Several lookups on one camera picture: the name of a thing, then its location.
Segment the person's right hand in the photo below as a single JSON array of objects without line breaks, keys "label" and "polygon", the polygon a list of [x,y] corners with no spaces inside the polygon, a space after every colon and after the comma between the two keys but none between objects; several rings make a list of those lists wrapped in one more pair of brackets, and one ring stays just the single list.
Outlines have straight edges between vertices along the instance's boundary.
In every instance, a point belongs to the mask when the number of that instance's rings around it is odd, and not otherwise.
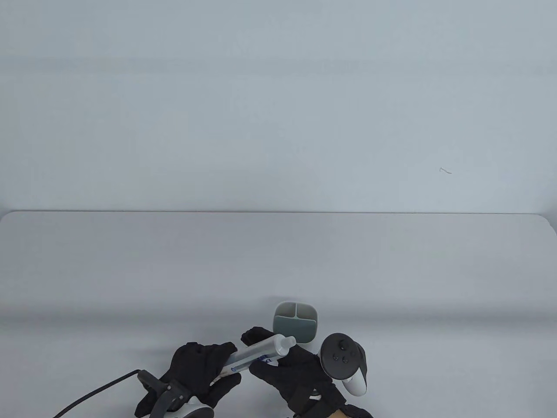
[{"label": "person's right hand", "polygon": [[276,388],[295,418],[369,418],[370,412],[348,404],[336,386],[336,380],[367,382],[364,348],[344,333],[326,337],[319,354],[300,346],[273,366],[254,361],[249,372]]}]

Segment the person's left hand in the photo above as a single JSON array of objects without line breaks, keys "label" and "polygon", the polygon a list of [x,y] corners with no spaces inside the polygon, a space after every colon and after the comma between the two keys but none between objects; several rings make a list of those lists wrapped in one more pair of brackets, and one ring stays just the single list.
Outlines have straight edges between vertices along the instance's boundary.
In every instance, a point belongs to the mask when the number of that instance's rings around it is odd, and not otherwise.
[{"label": "person's left hand", "polygon": [[188,390],[190,395],[184,398],[185,402],[192,397],[199,400],[201,407],[187,412],[186,417],[212,418],[218,402],[240,384],[240,374],[217,380],[225,363],[235,352],[237,347],[232,342],[209,346],[188,342],[175,351],[169,370],[159,380],[166,385],[175,382]]}]

